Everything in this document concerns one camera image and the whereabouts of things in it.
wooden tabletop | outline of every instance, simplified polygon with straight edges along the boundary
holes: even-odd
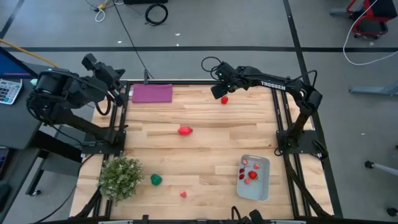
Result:
[[[274,155],[277,121],[270,89],[238,90],[228,96],[228,104],[222,105],[214,100],[210,86],[174,85],[172,103],[129,102],[124,153],[143,163],[145,179],[137,186],[136,195],[112,207],[111,218],[141,219],[146,214],[149,219],[163,220],[228,219],[233,205],[242,216],[258,209],[266,219],[293,218],[284,162]],[[288,99],[295,120],[299,110],[293,98],[288,95]],[[286,128],[285,115],[282,117]],[[93,122],[107,126],[109,118],[95,111]],[[178,135],[181,126],[193,128],[192,134]],[[306,129],[312,129],[310,121]],[[266,157],[271,163],[265,202],[236,193],[243,154]],[[307,189],[333,213],[321,162],[309,155],[300,158]],[[102,159],[95,155],[82,167],[70,215],[77,214],[96,190]],[[151,174],[161,175],[162,184],[151,185]],[[186,198],[180,197],[181,190],[187,192]],[[301,197],[297,200],[303,215]]]

computer monitor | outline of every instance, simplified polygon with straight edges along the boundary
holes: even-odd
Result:
[[[0,47],[0,78],[37,78],[37,74],[20,60],[12,56],[6,49]]]

purple cloth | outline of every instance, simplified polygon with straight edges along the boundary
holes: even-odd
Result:
[[[133,103],[170,103],[173,97],[171,84],[135,84],[132,90]]]

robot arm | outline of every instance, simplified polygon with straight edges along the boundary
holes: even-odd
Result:
[[[264,86],[276,90],[286,91],[293,96],[300,114],[295,124],[288,130],[285,143],[291,147],[298,147],[298,140],[309,117],[320,105],[322,95],[311,85],[304,84],[299,78],[291,80],[260,72],[253,67],[238,67],[234,69],[226,62],[221,62],[215,70],[219,84],[211,88],[213,96],[218,99],[225,94],[233,93],[239,88],[248,90],[254,86]]]
[[[92,124],[75,116],[72,109],[94,102],[98,112],[107,115],[111,109],[110,101],[114,101],[117,106],[124,105],[128,97],[126,93],[120,92],[125,85],[120,78],[125,70],[114,70],[111,66],[97,62],[92,54],[86,55],[82,64],[93,72],[92,76],[80,77],[61,68],[40,73],[37,84],[27,99],[27,109],[34,118],[45,124],[68,124],[112,145],[118,138],[114,128]],[[97,103],[105,97],[108,108],[102,113]]]

gray tray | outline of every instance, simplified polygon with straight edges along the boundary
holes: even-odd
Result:
[[[244,169],[244,179],[239,180],[239,169],[244,168],[245,166],[242,164],[242,160],[248,160],[248,164]],[[253,168],[254,164],[259,164],[260,168]],[[264,157],[253,156],[253,155],[243,155],[239,162],[238,169],[238,184],[236,186],[236,191],[240,197],[265,201],[268,199],[269,194],[269,160]],[[250,184],[245,184],[244,180],[248,178],[249,171],[256,171],[258,174],[257,180],[251,180]]]

